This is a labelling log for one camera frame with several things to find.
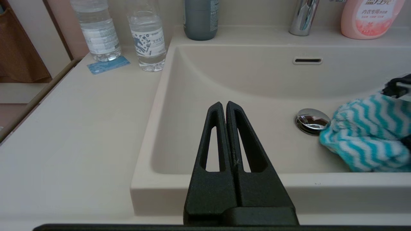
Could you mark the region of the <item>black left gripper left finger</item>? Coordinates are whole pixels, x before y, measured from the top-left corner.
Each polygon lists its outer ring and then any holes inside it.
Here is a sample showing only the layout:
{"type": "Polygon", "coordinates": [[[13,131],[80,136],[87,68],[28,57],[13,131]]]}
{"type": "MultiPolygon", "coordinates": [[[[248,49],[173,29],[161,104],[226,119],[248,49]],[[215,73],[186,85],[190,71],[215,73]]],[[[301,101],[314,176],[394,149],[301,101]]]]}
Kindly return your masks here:
{"type": "Polygon", "coordinates": [[[213,104],[208,110],[197,156],[184,204],[184,225],[218,226],[222,214],[237,206],[231,166],[231,148],[223,105],[213,104]],[[218,172],[206,169],[213,128],[217,129],[218,172]]]}

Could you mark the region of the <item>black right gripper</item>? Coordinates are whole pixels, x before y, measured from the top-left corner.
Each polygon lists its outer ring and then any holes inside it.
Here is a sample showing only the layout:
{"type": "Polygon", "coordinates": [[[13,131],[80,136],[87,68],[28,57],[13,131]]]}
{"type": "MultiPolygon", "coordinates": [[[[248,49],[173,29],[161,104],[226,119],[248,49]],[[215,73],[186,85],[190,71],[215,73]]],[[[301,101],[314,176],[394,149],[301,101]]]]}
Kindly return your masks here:
{"type": "Polygon", "coordinates": [[[411,99],[411,74],[397,77],[386,83],[381,93],[400,100],[411,99]]]}

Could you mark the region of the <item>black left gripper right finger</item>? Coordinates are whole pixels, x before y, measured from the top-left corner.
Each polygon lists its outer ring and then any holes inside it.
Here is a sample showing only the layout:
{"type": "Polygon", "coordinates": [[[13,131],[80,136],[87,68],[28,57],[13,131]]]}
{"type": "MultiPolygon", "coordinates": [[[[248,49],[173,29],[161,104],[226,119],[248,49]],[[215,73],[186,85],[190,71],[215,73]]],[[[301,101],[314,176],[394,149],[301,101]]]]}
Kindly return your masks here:
{"type": "Polygon", "coordinates": [[[226,125],[239,205],[294,209],[245,111],[232,101],[226,106],[226,125]]]}

